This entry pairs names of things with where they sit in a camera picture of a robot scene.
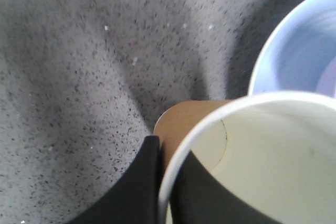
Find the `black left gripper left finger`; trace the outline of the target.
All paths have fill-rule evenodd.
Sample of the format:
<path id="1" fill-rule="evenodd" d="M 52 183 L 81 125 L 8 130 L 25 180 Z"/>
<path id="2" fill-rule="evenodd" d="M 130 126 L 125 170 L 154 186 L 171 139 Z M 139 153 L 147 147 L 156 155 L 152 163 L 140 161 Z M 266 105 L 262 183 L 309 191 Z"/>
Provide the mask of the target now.
<path id="1" fill-rule="evenodd" d="M 70 223 L 158 223 L 160 182 L 160 140 L 158 136 L 146 136 L 121 178 Z"/>

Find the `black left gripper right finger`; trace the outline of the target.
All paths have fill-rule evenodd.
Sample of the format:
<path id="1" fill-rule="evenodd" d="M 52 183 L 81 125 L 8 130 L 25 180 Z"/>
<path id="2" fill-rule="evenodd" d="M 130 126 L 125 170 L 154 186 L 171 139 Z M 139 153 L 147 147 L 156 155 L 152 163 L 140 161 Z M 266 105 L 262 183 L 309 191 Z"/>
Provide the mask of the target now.
<path id="1" fill-rule="evenodd" d="M 225 189 L 193 152 L 179 171 L 170 205 L 173 223 L 277 223 Z"/>

